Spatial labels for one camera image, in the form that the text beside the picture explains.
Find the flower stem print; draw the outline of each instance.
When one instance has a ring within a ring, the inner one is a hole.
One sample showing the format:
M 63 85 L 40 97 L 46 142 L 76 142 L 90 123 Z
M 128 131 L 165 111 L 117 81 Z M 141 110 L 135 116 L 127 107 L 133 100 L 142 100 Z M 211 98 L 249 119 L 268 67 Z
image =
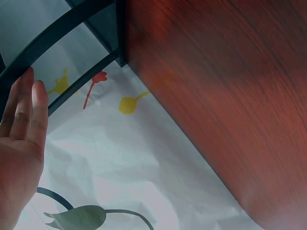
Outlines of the flower stem print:
M 151 223 L 140 213 L 125 209 L 103 209 L 96 205 L 86 205 L 74 208 L 67 200 L 48 189 L 38 187 L 37 192 L 51 197 L 62 204 L 67 211 L 58 214 L 44 213 L 54 221 L 47 224 L 60 230 L 96 230 L 102 226 L 108 213 L 125 213 L 140 217 L 148 226 L 149 230 L 154 230 Z
M 87 101 L 88 101 L 88 98 L 90 97 L 90 94 L 91 94 L 91 91 L 94 87 L 95 84 L 101 82 L 101 81 L 106 81 L 107 80 L 107 77 L 106 77 L 106 72 L 99 72 L 97 73 L 93 78 L 92 78 L 92 84 L 90 86 L 90 89 L 87 93 L 87 96 L 86 96 L 86 99 L 85 99 L 85 102 L 84 102 L 84 106 L 83 106 L 83 109 L 86 108 L 86 105 L 87 105 Z
M 132 114 L 137 108 L 138 101 L 149 94 L 150 91 L 145 91 L 137 97 L 123 97 L 119 102 L 118 110 L 121 111 L 123 114 Z

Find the reddish-brown wood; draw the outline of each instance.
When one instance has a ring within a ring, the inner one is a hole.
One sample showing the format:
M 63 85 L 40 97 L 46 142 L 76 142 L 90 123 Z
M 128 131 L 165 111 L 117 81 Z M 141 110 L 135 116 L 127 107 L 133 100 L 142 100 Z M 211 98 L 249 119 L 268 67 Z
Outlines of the reddish-brown wood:
M 307 2 L 129 0 L 127 47 L 249 215 L 306 230 Z

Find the black metal frame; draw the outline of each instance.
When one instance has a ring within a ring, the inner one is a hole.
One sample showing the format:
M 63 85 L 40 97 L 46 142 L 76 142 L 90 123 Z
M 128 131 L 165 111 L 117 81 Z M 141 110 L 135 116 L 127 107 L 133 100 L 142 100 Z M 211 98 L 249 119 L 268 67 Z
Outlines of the black metal frame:
M 0 57 L 0 116 L 3 114 L 10 88 L 19 76 L 57 41 L 76 26 L 85 22 L 85 20 L 88 20 L 86 24 L 110 54 L 94 65 L 61 94 L 48 107 L 48 115 L 51 115 L 78 89 L 112 61 L 116 60 L 120 66 L 125 64 L 125 0 L 67 1 L 69 1 L 72 9 L 41 32 L 3 71 L 1 71 L 3 60 Z M 99 24 L 106 25 L 105 27 L 109 28 L 109 30 L 102 30 L 103 27 L 98 28 L 97 25 Z

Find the black metal bar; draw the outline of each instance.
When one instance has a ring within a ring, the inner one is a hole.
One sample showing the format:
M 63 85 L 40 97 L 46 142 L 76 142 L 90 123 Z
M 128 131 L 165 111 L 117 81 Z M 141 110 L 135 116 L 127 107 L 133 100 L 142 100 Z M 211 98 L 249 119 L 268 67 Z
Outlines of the black metal bar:
M 64 93 L 62 93 L 56 100 L 54 100 L 48 107 L 48 116 L 59 108 L 67 99 L 69 99 L 75 92 L 77 92 L 83 85 L 92 79 L 99 71 L 108 66 L 112 61 L 118 58 L 118 50 L 112 51 L 105 58 L 99 61 L 96 65 L 90 68 L 78 80 L 76 80 Z
M 83 1 L 85 0 L 66 0 L 71 7 L 75 7 Z M 115 4 L 106 7 L 104 11 L 84 22 L 108 52 L 115 49 L 119 50 L 119 58 L 116 62 L 121 67 L 126 64 L 125 7 L 126 0 L 115 0 Z
M 4 64 L 3 58 L 0 54 L 0 73 L 2 73 L 2 71 L 4 71 L 4 69 L 5 69 L 5 64 Z
M 43 53 L 76 26 L 93 16 L 114 0 L 86 0 L 40 33 L 1 73 L 0 87 L 10 88 Z
M 126 0 L 115 0 L 116 7 L 116 27 L 118 37 L 119 59 L 118 64 L 123 67 L 126 64 Z
M 84 0 L 66 0 L 68 5 L 72 8 L 74 8 L 76 5 L 80 4 Z M 110 53 L 112 52 L 114 48 L 112 48 L 112 43 L 114 42 L 111 38 L 110 34 L 113 33 L 110 28 L 104 28 L 106 27 L 106 24 L 111 23 L 110 21 L 105 20 L 105 18 L 101 18 L 101 16 L 105 17 L 105 14 L 108 14 L 108 11 L 110 11 L 109 8 L 112 8 L 112 6 L 108 6 L 105 8 L 103 14 L 99 15 L 98 13 L 96 16 L 98 18 L 89 18 L 88 20 L 84 21 L 84 24 L 88 27 L 88 29 L 94 34 L 94 36 L 97 38 L 97 40 L 105 47 L 105 49 Z M 93 25 L 93 21 L 99 20 L 99 24 L 102 28 L 97 28 Z

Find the curved metal bar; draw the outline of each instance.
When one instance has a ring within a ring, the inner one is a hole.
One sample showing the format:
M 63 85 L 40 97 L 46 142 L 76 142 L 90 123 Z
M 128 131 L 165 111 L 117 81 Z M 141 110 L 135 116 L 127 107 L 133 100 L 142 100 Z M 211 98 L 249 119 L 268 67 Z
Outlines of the curved metal bar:
M 90 18 L 114 0 L 85 0 L 69 10 L 41 32 L 0 74 L 0 87 L 12 84 L 50 47 L 76 26 Z

